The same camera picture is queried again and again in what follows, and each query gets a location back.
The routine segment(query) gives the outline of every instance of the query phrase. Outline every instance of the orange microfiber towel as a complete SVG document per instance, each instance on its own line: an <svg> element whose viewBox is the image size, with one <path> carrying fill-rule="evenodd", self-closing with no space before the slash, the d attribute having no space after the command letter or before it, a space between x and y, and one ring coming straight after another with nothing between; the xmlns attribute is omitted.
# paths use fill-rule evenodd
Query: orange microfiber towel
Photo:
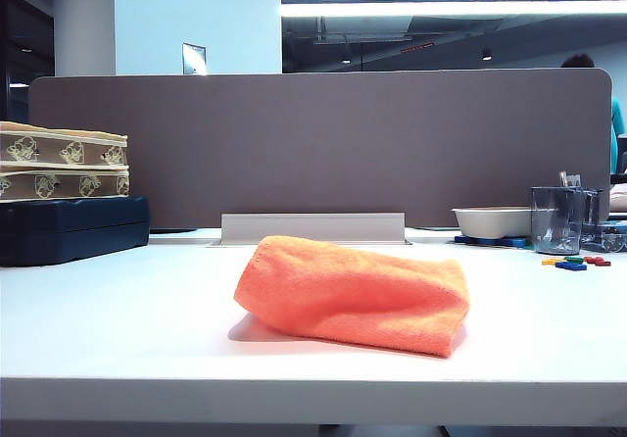
<svg viewBox="0 0 627 437"><path fill-rule="evenodd" d="M468 311L455 261L413 261L288 236L262 240L235 300L288 335L442 357L451 354Z"/></svg>

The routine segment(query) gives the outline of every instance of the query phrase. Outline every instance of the white desk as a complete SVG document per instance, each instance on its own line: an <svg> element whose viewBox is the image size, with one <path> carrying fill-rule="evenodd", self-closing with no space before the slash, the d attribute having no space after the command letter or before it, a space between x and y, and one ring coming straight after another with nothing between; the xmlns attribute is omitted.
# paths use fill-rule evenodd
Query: white desk
<svg viewBox="0 0 627 437"><path fill-rule="evenodd" d="M254 247L149 245L0 268L3 418L627 425L627 256L570 272L441 240L362 248L461 262L450 359L277 335L232 300Z"/></svg>

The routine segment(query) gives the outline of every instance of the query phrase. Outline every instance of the navy blue box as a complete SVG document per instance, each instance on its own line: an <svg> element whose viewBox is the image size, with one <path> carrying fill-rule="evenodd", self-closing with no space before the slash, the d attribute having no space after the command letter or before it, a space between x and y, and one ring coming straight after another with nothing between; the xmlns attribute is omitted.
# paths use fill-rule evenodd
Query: navy blue box
<svg viewBox="0 0 627 437"><path fill-rule="evenodd" d="M46 266L148 244L145 197L0 204L0 266Z"/></svg>

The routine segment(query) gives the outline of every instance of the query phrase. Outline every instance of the white wall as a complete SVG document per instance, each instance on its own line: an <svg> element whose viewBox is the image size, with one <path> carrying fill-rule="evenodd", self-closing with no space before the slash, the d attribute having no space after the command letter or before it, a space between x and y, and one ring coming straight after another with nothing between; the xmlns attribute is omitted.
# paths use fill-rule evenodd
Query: white wall
<svg viewBox="0 0 627 437"><path fill-rule="evenodd" d="M576 53L587 53L595 61L597 67L609 73L612 79L612 93L618 99L624 115L627 112L627 42L543 55L529 60L499 64L498 68L559 67L568 57Z"/></svg>
<svg viewBox="0 0 627 437"><path fill-rule="evenodd" d="M114 74L114 0L54 0L55 75Z"/></svg>
<svg viewBox="0 0 627 437"><path fill-rule="evenodd" d="M116 73L181 74L181 44L210 73L281 73L281 0L115 0Z"/></svg>

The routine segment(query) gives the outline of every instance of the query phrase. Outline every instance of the ceiling light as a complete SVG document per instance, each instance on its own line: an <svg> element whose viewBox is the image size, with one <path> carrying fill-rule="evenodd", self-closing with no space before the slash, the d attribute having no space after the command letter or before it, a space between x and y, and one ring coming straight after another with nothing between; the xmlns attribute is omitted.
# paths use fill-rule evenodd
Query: ceiling light
<svg viewBox="0 0 627 437"><path fill-rule="evenodd" d="M627 14L627 0L281 4L284 18Z"/></svg>

